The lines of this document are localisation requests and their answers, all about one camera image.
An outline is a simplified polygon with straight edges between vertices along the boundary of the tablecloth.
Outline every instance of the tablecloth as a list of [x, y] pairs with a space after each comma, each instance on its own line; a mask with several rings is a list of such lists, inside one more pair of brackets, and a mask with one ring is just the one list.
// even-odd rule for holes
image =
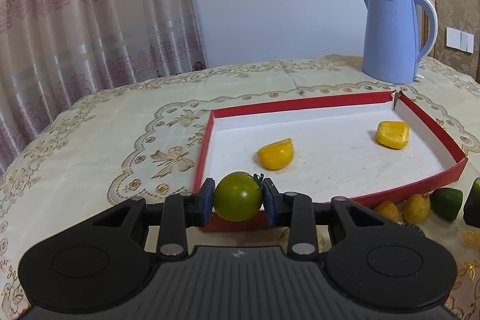
[[[33, 244], [132, 196], [162, 202], [191, 190], [208, 112], [219, 107], [391, 89], [361, 72], [362, 58], [329, 55], [232, 65], [148, 80], [82, 98], [33, 141], [0, 180], [0, 319], [28, 307], [18, 262]], [[467, 195], [480, 176], [480, 85], [433, 58], [421, 79], [401, 86], [468, 155], [452, 187]], [[458, 279], [446, 303], [478, 318], [480, 255], [475, 229], [430, 214], [423, 230], [446, 246]], [[255, 233], [188, 231], [195, 244], [275, 244], [282, 229]]]

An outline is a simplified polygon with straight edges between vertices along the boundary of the tray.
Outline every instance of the tray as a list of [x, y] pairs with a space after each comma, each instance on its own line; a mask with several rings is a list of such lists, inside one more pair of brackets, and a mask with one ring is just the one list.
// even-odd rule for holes
[[[344, 94], [258, 103], [213, 110], [208, 120], [194, 191], [205, 178], [218, 183], [232, 171], [263, 173], [280, 192], [298, 191], [314, 202], [345, 196], [368, 207], [400, 202], [457, 181], [467, 158], [431, 117], [402, 93]], [[391, 150], [375, 141], [381, 121], [405, 121], [408, 145]], [[256, 151], [291, 138], [294, 159], [284, 169], [268, 171]], [[267, 228], [261, 212], [252, 219], [227, 222], [216, 214], [208, 231]]]

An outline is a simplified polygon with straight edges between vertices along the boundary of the green tomato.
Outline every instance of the green tomato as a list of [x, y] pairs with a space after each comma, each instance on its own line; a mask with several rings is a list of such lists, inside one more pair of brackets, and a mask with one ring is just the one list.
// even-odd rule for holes
[[255, 216], [263, 202], [261, 188], [248, 172], [225, 176], [213, 194], [215, 212], [228, 221], [245, 221]]

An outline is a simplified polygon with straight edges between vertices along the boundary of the pink curtain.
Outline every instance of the pink curtain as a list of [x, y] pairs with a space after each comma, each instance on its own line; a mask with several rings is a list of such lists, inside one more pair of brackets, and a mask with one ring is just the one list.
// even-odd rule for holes
[[0, 0], [0, 172], [82, 96], [203, 68], [191, 0]]

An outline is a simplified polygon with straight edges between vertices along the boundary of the kettle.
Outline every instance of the kettle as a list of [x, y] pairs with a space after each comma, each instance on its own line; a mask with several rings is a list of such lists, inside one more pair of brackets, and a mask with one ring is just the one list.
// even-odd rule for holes
[[[432, 50], [438, 33], [438, 17], [431, 0], [363, 0], [367, 27], [363, 48], [363, 72], [388, 83], [412, 83], [419, 61]], [[416, 5], [429, 19], [428, 40], [419, 48]]]

